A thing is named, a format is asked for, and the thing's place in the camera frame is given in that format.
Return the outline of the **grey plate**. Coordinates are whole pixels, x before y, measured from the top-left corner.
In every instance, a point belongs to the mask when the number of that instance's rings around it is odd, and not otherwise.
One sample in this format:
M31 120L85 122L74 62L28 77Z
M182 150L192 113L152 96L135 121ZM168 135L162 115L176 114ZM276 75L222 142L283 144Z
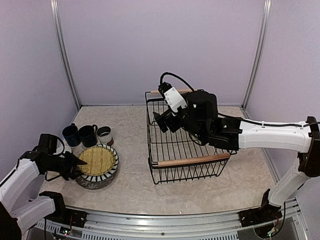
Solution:
M81 175L75 179L75 181L83 188L88 190L98 190L107 186L116 175L117 170L111 170L102 175Z

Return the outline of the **black wire dish rack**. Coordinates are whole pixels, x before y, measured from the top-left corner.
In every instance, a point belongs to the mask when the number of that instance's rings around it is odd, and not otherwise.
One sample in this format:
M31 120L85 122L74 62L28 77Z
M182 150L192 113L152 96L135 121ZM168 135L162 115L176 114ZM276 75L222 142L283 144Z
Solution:
M154 112L164 113L168 106L160 95L153 95L150 91L145 92L146 104L146 128L148 145L148 165L154 184L169 182L182 182L201 178L218 177L228 160L214 160L206 163L195 163L183 166L159 167L163 161L182 160L210 155L230 153L235 150L223 150L214 146L201 146L200 142L189 133L180 128L172 133L170 130L163 133L156 123Z

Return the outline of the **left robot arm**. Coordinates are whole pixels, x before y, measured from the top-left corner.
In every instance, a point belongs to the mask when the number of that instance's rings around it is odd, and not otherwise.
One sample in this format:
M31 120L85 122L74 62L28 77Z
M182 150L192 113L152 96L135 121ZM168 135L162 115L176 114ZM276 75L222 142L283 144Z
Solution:
M52 218L71 225L75 217L66 208L61 193L41 192L48 172L64 180L82 175L79 166L86 162L72 152L57 151L58 136L42 133L38 145L26 151L12 171L0 182L0 238L20 240L41 219Z

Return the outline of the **gold patterned plate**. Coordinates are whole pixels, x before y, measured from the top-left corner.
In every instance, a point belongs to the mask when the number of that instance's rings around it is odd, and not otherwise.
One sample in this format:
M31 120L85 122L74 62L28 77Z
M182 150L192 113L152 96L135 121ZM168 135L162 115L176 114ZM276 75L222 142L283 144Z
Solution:
M100 176L111 170L116 163L116 155L103 146L93 146L83 150L78 158L87 162L79 165L79 170L89 176Z

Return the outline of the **white bowl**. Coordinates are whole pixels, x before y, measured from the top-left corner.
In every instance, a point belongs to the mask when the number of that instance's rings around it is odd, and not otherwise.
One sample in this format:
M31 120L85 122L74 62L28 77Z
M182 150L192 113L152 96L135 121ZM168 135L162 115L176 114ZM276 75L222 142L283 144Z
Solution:
M69 147L69 146L60 146L60 147L58 147L56 149L56 152L54 153L54 155L60 155L62 153L66 153L66 152L72 153L71 147Z

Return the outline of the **dark green mug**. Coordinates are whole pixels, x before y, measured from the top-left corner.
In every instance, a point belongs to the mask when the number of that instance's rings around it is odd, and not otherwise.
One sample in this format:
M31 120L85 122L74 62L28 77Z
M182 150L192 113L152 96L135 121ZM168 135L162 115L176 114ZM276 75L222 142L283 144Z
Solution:
M84 125L78 130L78 135L82 142L82 145L85 148L90 148L95 146L98 143L96 131L98 130L98 126L93 125Z

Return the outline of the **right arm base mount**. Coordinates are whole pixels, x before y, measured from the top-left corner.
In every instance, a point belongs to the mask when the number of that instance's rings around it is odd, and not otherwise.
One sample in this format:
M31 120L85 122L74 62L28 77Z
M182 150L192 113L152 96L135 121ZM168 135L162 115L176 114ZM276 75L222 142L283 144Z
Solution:
M250 208L238 212L242 227L266 223L276 220L277 218L280 219L283 216L281 213L281 206L273 206L270 204L268 200L269 192L270 189L263 194L260 207Z

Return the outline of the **navy blue mug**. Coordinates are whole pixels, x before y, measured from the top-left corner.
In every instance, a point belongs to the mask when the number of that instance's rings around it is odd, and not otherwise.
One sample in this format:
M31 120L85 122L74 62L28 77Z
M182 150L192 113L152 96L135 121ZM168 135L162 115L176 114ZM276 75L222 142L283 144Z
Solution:
M74 123L66 126L62 130L62 135L66 143L72 148L81 144L78 127Z

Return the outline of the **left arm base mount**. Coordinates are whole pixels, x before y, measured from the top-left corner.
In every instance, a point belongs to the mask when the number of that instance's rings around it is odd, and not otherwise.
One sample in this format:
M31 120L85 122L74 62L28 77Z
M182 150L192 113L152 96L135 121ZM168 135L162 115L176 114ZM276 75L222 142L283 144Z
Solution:
M81 210L66 208L63 211L55 211L45 217L46 220L68 225L70 227L84 228L88 213Z

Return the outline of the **white cup with wood band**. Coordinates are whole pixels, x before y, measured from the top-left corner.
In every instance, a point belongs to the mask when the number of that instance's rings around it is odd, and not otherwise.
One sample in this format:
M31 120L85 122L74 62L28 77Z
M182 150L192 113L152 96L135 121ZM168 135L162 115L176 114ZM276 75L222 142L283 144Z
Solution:
M96 131L97 139L101 144L112 146L114 144L114 139L112 135L112 130L109 126L102 126Z

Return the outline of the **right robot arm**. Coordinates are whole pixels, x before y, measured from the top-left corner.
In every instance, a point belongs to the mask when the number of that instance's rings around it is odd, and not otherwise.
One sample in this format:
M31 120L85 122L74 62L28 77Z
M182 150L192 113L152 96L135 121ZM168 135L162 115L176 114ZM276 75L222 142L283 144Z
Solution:
M160 130L184 129L201 145L226 151L266 148L297 152L292 167L268 189L256 210L256 218L266 222L307 180L320 175L320 129L315 117L293 123L253 121L219 113L217 97L204 90L181 93L169 86L156 91L168 109L154 113Z

